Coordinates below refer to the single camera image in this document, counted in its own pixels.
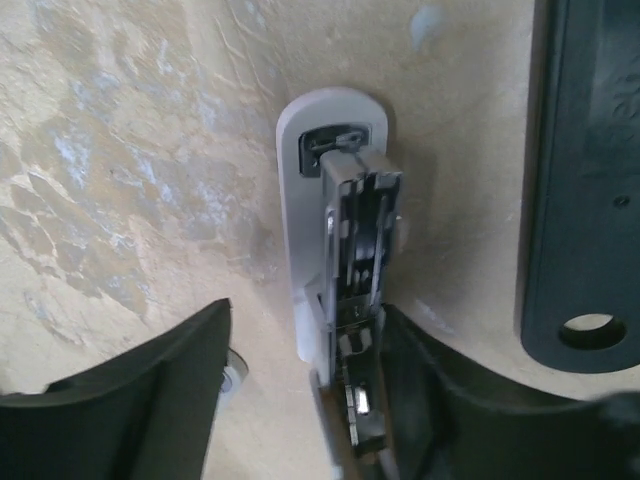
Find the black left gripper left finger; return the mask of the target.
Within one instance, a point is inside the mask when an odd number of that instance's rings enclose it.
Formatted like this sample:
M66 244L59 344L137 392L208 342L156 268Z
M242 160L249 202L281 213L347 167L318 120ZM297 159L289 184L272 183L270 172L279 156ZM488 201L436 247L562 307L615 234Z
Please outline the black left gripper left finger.
M230 334L217 300L40 394L3 396L2 478L200 478Z

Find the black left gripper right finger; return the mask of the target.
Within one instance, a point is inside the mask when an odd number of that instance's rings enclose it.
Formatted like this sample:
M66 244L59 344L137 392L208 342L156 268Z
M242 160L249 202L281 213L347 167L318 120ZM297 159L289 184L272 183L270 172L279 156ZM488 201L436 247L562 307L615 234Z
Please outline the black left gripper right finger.
M403 479L636 479L639 395L575 400L499 375L387 304L382 367Z

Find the black stapler top cover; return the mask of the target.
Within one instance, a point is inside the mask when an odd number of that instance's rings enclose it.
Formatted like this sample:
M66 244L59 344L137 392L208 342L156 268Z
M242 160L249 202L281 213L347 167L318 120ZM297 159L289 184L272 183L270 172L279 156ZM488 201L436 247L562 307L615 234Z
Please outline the black stapler top cover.
M534 8L514 326L566 372L639 362L639 5Z

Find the small white stapler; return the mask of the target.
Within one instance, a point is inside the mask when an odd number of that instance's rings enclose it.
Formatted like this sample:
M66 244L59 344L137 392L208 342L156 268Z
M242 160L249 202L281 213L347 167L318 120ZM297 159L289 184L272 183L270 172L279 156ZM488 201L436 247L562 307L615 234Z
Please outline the small white stapler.
M338 421L329 438L358 457L387 445L382 296L403 184L387 140L385 109L347 87L301 95L276 128L297 353Z

